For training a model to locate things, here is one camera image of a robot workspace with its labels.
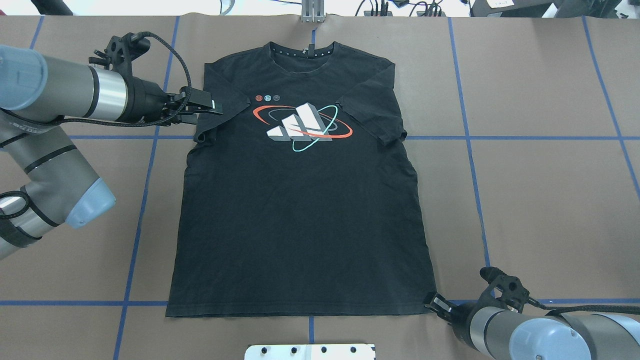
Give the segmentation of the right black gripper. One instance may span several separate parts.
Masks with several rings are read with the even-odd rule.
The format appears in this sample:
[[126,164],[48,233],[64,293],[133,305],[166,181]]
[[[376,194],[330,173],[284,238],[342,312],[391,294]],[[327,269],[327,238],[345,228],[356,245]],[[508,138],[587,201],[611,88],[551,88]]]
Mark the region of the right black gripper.
[[455,305],[450,303],[439,292],[428,292],[423,305],[432,310],[432,312],[439,313],[439,316],[452,326],[455,335],[470,335],[470,321],[473,318],[476,307],[475,301],[467,301],[466,303]]

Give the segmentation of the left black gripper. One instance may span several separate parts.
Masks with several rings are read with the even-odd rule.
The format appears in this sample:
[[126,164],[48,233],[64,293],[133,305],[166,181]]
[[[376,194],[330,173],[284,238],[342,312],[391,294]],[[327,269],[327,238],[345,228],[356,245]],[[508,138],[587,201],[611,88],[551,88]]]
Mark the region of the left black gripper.
[[198,89],[183,86],[178,93],[170,93],[169,101],[161,112],[160,125],[197,125],[200,114],[224,114],[221,105],[216,105],[212,98],[199,98],[199,92]]

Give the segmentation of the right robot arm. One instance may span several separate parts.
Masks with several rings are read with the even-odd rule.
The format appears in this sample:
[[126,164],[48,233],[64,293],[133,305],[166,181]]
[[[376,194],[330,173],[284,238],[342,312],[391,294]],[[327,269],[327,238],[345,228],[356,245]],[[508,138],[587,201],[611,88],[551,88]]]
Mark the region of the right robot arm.
[[430,292],[425,307],[451,326],[455,337],[492,360],[637,360],[640,357],[637,306],[586,304],[547,307],[524,314],[516,301],[489,296],[455,304]]

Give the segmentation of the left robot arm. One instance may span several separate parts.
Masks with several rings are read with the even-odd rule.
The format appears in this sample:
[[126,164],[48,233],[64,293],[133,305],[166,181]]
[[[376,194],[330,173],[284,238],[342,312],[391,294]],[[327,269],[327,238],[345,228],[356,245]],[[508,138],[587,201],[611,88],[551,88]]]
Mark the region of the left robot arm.
[[146,31],[114,36],[87,64],[1,46],[1,148],[29,178],[1,194],[2,259],[62,224],[82,228],[116,203],[62,125],[196,125],[201,114],[223,114],[210,93],[192,87],[187,67],[177,93],[133,75],[150,38]]

